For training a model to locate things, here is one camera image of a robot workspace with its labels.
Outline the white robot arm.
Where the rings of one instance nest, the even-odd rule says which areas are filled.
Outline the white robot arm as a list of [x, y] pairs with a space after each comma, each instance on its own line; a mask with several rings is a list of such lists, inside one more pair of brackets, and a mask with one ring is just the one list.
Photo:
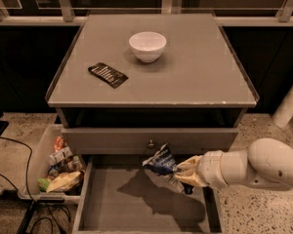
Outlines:
[[293, 148], [273, 138], [260, 138], [244, 150], [192, 156], [178, 165], [174, 177], [194, 187], [288, 190], [293, 188]]

